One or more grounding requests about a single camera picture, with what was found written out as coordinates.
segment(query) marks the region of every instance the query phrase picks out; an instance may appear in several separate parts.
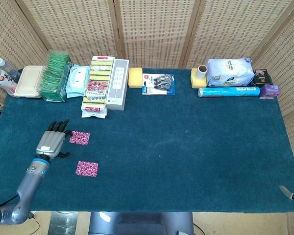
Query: purple box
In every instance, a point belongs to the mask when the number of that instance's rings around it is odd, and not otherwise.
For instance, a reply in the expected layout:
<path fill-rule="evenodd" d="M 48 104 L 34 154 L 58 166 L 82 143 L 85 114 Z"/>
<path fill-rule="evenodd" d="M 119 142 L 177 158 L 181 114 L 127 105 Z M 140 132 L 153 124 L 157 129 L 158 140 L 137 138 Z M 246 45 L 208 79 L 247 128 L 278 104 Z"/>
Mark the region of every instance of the purple box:
<path fill-rule="evenodd" d="M 274 99 L 278 95 L 280 95 L 281 89 L 279 85 L 269 85 L 265 84 L 262 88 L 260 88 L 260 99 Z"/>

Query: black box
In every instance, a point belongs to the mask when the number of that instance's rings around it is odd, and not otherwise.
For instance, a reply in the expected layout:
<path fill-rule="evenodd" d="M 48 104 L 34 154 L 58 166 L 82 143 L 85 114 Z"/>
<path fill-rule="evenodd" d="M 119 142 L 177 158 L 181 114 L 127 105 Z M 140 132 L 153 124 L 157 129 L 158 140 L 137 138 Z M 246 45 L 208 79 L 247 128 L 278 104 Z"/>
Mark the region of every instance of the black box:
<path fill-rule="evenodd" d="M 272 79 L 267 70 L 253 70 L 255 76 L 250 83 L 252 86 L 262 87 L 265 84 L 273 85 Z"/>

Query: metal blade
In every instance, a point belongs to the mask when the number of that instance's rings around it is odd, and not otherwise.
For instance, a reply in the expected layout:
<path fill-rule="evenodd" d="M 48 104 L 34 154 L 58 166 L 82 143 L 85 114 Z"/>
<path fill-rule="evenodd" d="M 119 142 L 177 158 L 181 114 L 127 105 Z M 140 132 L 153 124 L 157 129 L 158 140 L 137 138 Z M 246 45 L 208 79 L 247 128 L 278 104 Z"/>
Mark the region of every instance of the metal blade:
<path fill-rule="evenodd" d="M 282 185 L 280 185 L 279 187 L 280 187 L 281 191 L 284 193 L 284 195 L 286 195 L 288 198 L 292 199 L 292 195 L 294 193 L 291 193 L 286 187 L 284 187 Z"/>

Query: robotic arm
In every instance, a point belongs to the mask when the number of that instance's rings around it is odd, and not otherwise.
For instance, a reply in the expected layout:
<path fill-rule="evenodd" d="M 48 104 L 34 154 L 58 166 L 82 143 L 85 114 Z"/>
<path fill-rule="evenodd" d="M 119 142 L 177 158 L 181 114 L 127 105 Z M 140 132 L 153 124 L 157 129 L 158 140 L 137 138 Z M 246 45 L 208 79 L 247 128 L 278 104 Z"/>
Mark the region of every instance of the robotic arm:
<path fill-rule="evenodd" d="M 0 223 L 22 224 L 28 219 L 31 203 L 46 171 L 50 167 L 50 161 L 55 157 L 65 158 L 70 154 L 60 152 L 65 137 L 72 135 L 72 131 L 64 131 L 68 122 L 69 120 L 58 123 L 54 121 L 44 132 L 36 149 L 37 156 L 31 162 L 17 189 L 19 202 L 9 204 L 7 203 L 9 201 L 7 201 L 0 204 Z"/>

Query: blue cylinder package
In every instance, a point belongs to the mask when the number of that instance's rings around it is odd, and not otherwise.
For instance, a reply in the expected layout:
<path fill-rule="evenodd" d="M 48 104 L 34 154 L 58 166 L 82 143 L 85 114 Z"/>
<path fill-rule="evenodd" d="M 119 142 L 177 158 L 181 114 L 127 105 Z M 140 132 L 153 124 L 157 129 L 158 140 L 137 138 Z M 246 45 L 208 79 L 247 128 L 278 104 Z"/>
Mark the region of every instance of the blue cylinder package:
<path fill-rule="evenodd" d="M 199 88 L 199 97 L 224 97 L 224 96 L 258 96 L 259 87 L 206 87 Z"/>

